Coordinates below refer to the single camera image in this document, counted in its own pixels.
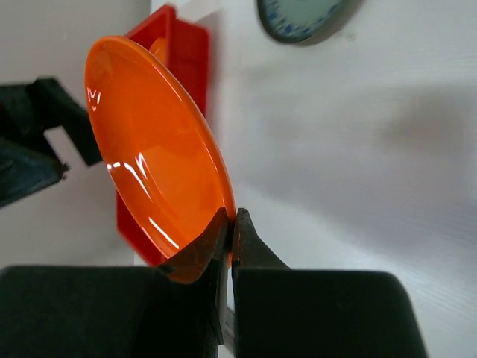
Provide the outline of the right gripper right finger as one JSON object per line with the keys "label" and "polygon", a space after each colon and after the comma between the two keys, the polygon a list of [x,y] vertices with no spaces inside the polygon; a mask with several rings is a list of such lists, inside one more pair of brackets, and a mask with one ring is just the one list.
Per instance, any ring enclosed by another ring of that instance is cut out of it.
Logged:
{"label": "right gripper right finger", "polygon": [[237,357],[426,357],[408,293],[383,271],[289,268],[237,212]]}

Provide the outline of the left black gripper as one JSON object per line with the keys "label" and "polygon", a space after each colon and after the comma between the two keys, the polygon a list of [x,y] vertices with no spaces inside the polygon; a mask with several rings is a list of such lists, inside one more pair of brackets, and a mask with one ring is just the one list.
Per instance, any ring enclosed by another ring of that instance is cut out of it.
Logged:
{"label": "left black gripper", "polygon": [[87,166],[103,160],[87,111],[56,78],[1,86],[1,206],[46,189],[69,170],[45,131],[63,127]]}

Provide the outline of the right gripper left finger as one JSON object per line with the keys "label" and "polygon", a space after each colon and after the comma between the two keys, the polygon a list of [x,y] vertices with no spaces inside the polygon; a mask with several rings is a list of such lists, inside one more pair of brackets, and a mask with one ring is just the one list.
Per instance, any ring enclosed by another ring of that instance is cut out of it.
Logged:
{"label": "right gripper left finger", "polygon": [[228,218],[159,266],[1,270],[3,357],[216,357]]}

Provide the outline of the orange plate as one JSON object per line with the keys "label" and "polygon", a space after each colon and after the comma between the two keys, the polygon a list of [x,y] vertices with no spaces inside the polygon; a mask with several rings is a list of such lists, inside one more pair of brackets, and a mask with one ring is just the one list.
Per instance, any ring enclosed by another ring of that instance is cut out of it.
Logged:
{"label": "orange plate", "polygon": [[84,86],[107,171],[137,224],[126,240],[155,265],[198,238],[224,209],[236,216],[221,152],[205,118],[149,50],[108,36],[90,49]]}

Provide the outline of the blue patterned grey plate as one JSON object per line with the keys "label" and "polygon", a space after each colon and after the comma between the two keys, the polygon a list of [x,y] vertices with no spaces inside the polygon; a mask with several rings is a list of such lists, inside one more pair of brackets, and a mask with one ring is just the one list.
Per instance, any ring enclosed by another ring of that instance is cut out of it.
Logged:
{"label": "blue patterned grey plate", "polygon": [[257,0],[262,30],[284,45],[315,45],[338,34],[360,11],[356,0]]}

